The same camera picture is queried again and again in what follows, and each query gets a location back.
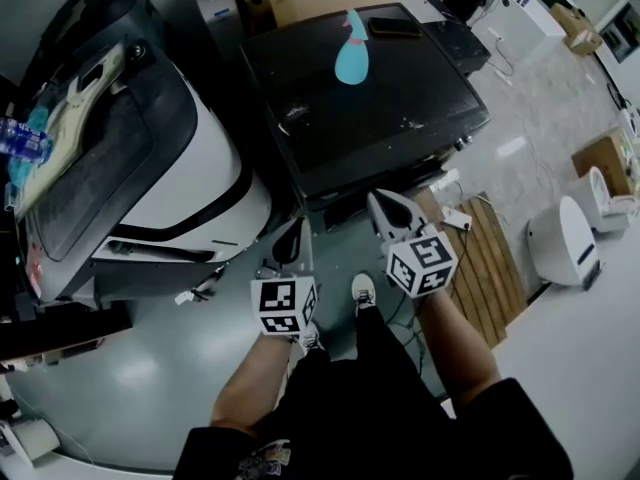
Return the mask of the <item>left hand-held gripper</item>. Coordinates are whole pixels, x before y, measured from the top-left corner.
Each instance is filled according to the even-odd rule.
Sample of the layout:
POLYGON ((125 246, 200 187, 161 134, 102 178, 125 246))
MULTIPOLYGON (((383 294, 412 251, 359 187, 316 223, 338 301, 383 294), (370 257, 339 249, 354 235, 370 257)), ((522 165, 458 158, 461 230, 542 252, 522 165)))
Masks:
POLYGON ((311 323, 319 296, 314 269, 312 232, 306 217, 280 226, 272 243, 272 268, 263 267, 250 282, 251 307, 264 335, 299 337, 311 323))

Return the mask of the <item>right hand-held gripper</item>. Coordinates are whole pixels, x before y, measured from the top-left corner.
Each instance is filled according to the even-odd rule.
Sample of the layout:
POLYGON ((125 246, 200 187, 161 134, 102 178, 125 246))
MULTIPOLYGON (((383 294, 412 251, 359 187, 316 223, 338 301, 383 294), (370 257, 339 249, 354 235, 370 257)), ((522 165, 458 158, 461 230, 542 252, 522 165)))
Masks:
MULTIPOLYGON (((367 208, 374 231, 383 241, 400 241, 405 229, 418 231, 428 224, 417 203, 390 190, 371 191, 367 208)), ((457 266, 448 236, 429 224, 415 238, 389 246, 385 273, 407 296, 422 298, 446 288, 457 266)))

